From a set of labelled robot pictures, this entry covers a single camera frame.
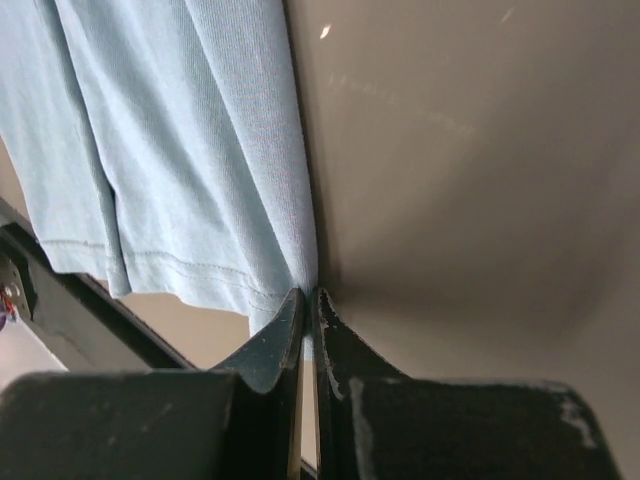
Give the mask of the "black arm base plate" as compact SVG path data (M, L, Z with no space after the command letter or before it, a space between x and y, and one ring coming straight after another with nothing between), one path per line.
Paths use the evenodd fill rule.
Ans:
M2 201L1 323L11 320L72 370L195 367L97 281L54 272L29 222Z

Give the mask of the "light blue t-shirt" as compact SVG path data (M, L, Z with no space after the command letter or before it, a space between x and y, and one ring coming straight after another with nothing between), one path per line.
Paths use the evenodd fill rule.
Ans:
M58 273L251 334L316 282L279 1L5 1L1 137Z

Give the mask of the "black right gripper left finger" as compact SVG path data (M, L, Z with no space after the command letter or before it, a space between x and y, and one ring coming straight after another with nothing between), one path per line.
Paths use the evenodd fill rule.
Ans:
M34 373L1 396L5 479L297 479L305 299L210 370Z

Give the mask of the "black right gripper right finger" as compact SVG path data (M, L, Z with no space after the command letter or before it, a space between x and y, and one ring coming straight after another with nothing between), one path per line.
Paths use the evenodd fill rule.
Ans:
M322 479L617 479L598 422L548 381L416 379L312 297Z

